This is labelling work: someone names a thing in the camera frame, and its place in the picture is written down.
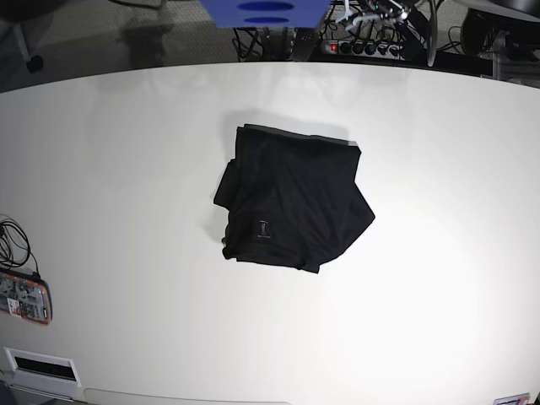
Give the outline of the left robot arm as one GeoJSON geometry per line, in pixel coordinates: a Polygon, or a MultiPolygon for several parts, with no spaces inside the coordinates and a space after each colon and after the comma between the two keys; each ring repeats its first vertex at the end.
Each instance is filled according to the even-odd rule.
{"type": "Polygon", "coordinates": [[[438,54],[439,1],[333,1],[329,21],[348,35],[337,51],[358,57],[410,62],[424,56],[429,68],[438,54]]]}

